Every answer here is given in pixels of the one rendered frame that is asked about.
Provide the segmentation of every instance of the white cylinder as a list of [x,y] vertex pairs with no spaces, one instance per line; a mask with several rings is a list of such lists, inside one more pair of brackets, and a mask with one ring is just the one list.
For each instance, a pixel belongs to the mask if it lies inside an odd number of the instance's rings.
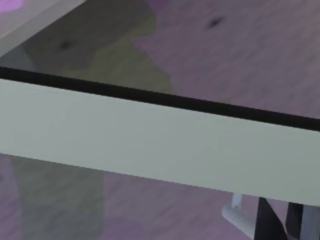
[[250,239],[255,237],[256,221],[237,207],[226,205],[222,208],[222,216],[237,227]]

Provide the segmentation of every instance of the dark spot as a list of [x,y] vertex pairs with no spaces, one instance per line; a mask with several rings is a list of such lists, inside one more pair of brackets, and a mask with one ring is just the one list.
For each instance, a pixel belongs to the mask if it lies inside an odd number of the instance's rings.
[[214,28],[218,26],[220,23],[222,23],[225,19],[223,17],[217,17],[211,20],[211,22],[208,25],[208,29]]
[[69,48],[71,48],[75,43],[71,40],[65,40],[63,41],[62,43],[60,43],[59,45],[59,50],[60,51],[64,51],[64,50],[67,50]]

